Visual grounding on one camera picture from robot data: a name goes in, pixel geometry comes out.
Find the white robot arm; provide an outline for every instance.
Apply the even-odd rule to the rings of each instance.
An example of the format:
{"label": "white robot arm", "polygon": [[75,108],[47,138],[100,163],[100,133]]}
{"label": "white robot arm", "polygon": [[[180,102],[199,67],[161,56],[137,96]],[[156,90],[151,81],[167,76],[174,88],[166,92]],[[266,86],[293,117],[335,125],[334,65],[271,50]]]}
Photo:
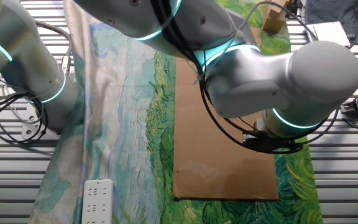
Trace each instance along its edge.
{"label": "white robot arm", "polygon": [[175,45],[181,37],[167,35],[176,28],[206,70],[204,83],[217,114],[238,118],[264,110],[257,128],[280,138],[314,130],[358,87],[358,61],[350,50],[313,42],[296,52],[262,55],[244,18],[215,0],[75,2],[123,34],[194,62],[189,50]]}
{"label": "white robot arm", "polygon": [[[123,34],[194,62],[217,114],[238,118],[264,111],[258,133],[280,141],[314,131],[358,87],[358,61],[343,46],[313,42],[297,52],[262,55],[244,18],[215,0],[75,2]],[[50,128],[64,127],[76,87],[66,81],[34,21],[15,0],[1,7],[0,72],[10,84],[40,95]]]}

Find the metal grating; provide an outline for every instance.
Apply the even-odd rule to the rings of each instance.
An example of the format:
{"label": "metal grating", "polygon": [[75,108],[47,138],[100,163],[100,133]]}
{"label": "metal grating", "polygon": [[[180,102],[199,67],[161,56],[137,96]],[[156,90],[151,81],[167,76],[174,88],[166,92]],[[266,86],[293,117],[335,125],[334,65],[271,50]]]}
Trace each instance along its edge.
{"label": "metal grating", "polygon": [[[22,1],[22,4],[35,19],[68,31],[62,0]],[[308,42],[303,28],[293,20],[287,24],[292,50],[299,49]],[[39,32],[44,44],[60,62],[68,47],[67,40],[43,28]],[[358,44],[352,51],[358,58]],[[25,101],[16,106],[20,113],[25,113]],[[1,118],[5,127],[19,138],[22,123],[8,110]],[[310,150],[324,223],[358,224],[358,129],[350,128],[341,118],[327,135],[310,145]],[[358,119],[351,122],[358,127]],[[31,148],[21,148],[0,140],[0,223],[28,222],[55,145],[56,141],[43,141]]]}

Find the small wooden block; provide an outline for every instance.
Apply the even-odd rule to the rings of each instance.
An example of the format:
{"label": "small wooden block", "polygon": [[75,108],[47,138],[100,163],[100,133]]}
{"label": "small wooden block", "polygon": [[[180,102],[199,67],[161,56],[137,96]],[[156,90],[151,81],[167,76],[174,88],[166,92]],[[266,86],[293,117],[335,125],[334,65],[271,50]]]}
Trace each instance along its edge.
{"label": "small wooden block", "polygon": [[260,31],[261,31],[260,28],[259,27],[250,27],[250,28],[251,28],[252,35],[256,40],[256,44],[259,47],[259,50],[262,50],[262,37],[260,35]]}
{"label": "small wooden block", "polygon": [[[273,0],[272,2],[275,2],[283,7],[287,7],[290,4],[290,0]],[[283,11],[280,7],[273,5],[269,5],[267,10],[267,15],[273,19],[277,19]]]}
{"label": "small wooden block", "polygon": [[283,10],[277,19],[274,19],[270,16],[267,16],[264,24],[263,30],[271,33],[278,33],[281,30],[281,27],[285,24],[285,11]]}

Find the electrical outlet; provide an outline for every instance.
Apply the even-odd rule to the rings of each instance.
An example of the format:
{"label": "electrical outlet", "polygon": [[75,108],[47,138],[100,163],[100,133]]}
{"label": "electrical outlet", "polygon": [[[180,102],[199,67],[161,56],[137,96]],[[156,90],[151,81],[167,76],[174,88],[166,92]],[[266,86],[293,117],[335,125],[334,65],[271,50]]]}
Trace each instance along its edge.
{"label": "electrical outlet", "polygon": [[88,180],[84,185],[82,224],[112,223],[112,180]]}

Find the cardboard box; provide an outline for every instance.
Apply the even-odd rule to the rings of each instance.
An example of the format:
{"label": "cardboard box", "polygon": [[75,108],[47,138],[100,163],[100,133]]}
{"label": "cardboard box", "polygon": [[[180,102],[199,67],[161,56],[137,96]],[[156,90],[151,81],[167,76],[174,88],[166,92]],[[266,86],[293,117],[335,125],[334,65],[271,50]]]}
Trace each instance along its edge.
{"label": "cardboard box", "polygon": [[[238,146],[215,126],[194,85],[196,75],[177,58],[173,196],[175,198],[278,200],[274,155]],[[242,133],[211,111],[241,141]],[[262,113],[244,119],[253,124]]]}
{"label": "cardboard box", "polygon": [[260,28],[259,27],[250,27],[252,35],[254,35],[255,40],[256,40],[256,44],[259,47],[259,50],[262,50],[262,37],[260,35]]}
{"label": "cardboard box", "polygon": [[266,32],[276,34],[280,32],[284,24],[285,24],[285,11],[282,10],[276,19],[267,16],[262,26],[262,29]]}
{"label": "cardboard box", "polygon": [[[272,2],[275,2],[283,7],[288,7],[288,5],[290,4],[290,0],[272,0]],[[267,10],[267,15],[274,19],[279,18],[280,13],[283,11],[283,9],[281,9],[280,7],[273,5],[269,5]]]}

